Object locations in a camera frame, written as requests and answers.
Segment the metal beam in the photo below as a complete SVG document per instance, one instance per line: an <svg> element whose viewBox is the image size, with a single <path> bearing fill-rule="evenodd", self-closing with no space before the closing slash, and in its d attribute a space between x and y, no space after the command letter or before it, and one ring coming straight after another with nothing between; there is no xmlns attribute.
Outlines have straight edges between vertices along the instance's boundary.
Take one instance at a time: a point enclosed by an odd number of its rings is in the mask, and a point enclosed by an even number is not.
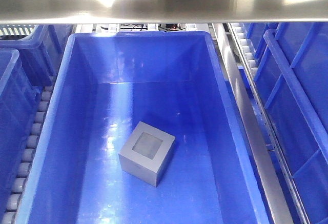
<svg viewBox="0 0 328 224"><path fill-rule="evenodd" d="M328 21L328 0L0 0L0 24Z"/></svg>

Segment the crate floor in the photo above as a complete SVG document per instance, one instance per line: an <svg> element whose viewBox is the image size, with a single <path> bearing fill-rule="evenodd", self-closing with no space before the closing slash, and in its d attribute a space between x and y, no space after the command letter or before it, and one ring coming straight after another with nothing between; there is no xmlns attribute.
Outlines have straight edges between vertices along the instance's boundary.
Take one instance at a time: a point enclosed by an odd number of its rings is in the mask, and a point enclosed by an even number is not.
<svg viewBox="0 0 328 224"><path fill-rule="evenodd" d="M99 84L77 223L221 223L211 159L193 82ZM176 136L155 188L123 172L118 152L139 121Z"/></svg>

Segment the metal rail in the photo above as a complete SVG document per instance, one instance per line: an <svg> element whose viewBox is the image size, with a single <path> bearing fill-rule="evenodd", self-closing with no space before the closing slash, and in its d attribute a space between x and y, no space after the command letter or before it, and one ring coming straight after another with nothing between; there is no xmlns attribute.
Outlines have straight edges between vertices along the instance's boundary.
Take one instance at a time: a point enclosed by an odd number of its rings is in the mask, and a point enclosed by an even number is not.
<svg viewBox="0 0 328 224"><path fill-rule="evenodd" d="M305 211L305 208L303 206L302 200L301 200L301 198L298 194L296 185L295 185L295 183L293 181L293 178L292 178L292 175L289 171L285 156L282 152L282 149L281 149L281 146L278 142L278 139L277 139L277 137L274 133L273 127L272 127L271 122L270 122L270 120L267 116L267 113L266 113L265 109L264 109L262 101L259 98L259 95L258 95L258 92L257 92L257 89L256 89L256 85L253 81L252 70L251 70L250 66L247 64L247 57L245 55L245 52L242 49L242 45L241 45L241 42L240 42L240 40L237 36L237 32L236 32L236 30L234 30L234 27L233 27L232 24L228 24L228 28L229 28L229 31L231 32L232 39L236 44L236 47L237 47L237 50L238 50L238 53L239 53L239 57L240 57L240 61L244 66L247 79L248 79L248 81L250 83L250 86L251 86L251 89L252 89L252 93L254 95L254 98L255 98L256 103L259 107L260 113L261 113L262 118L264 120L264 125L266 127L266 130L269 133L271 143L273 144L275 154L278 157L280 167L282 169L285 181L286 181L286 183L288 185L288 188L289 188L289 191L291 193L293 202L296 206L296 210L298 212L298 215L299 215L299 217L300 217L303 224L309 224L310 220L309 220L309 218L306 214L306 211Z"/></svg>
<svg viewBox="0 0 328 224"><path fill-rule="evenodd" d="M328 0L0 0L0 24L328 21Z"/></svg>
<svg viewBox="0 0 328 224"><path fill-rule="evenodd" d="M235 57L230 48L223 24L213 24L221 57L227 70L240 116L254 156L261 184L269 205L273 222L276 224L294 223L284 198L278 177L267 151L263 135L257 123L252 104L239 73Z"/></svg>

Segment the gray block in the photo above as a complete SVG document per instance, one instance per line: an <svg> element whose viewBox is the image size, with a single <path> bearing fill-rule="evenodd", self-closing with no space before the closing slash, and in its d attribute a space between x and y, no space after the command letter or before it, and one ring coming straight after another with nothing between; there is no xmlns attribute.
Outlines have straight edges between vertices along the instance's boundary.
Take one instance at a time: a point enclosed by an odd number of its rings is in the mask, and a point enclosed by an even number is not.
<svg viewBox="0 0 328 224"><path fill-rule="evenodd" d="M170 159L174 139L140 121L119 152L122 169L156 187Z"/></svg>

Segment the blue plastic bin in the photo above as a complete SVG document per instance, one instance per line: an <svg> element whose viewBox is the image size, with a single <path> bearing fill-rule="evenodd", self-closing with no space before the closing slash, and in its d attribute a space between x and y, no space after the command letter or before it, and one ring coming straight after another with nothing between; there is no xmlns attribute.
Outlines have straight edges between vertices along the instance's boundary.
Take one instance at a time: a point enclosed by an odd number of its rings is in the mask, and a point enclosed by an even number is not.
<svg viewBox="0 0 328 224"><path fill-rule="evenodd" d="M176 136L157 188L120 167L139 121ZM269 223L211 36L71 36L17 221Z"/></svg>
<svg viewBox="0 0 328 224"><path fill-rule="evenodd" d="M323 104L327 75L318 87L309 82L315 79L310 69L314 69L313 74L320 72L316 77L327 73L326 48L322 47L327 41L325 28L321 24L316 36L307 39L310 43L300 54L297 62L303 62L299 66L289 64L274 39L275 30L268 30L264 34L268 46L254 78L311 223L328 219L328 134L318 116L321 110L317 113L311 103L320 100ZM306 75L298 79L296 73ZM322 88L322 95L315 95L317 90L307 95L301 83L314 90Z"/></svg>
<svg viewBox="0 0 328 224"><path fill-rule="evenodd" d="M33 86L50 86L71 31L72 25L38 25L20 40L0 40L0 47L19 50L23 68Z"/></svg>
<svg viewBox="0 0 328 224"><path fill-rule="evenodd" d="M0 49L0 219L15 180L40 91L32 87L19 52Z"/></svg>
<svg viewBox="0 0 328 224"><path fill-rule="evenodd" d="M250 23L247 29L246 38L252 42L251 51L255 61L259 64L265 50L263 35L268 29L276 29L278 23Z"/></svg>
<svg viewBox="0 0 328 224"><path fill-rule="evenodd" d="M313 23L280 23L275 36L291 64Z"/></svg>
<svg viewBox="0 0 328 224"><path fill-rule="evenodd" d="M247 34L248 33L248 30L250 28L252 23L243 23L242 25L245 27L245 33Z"/></svg>

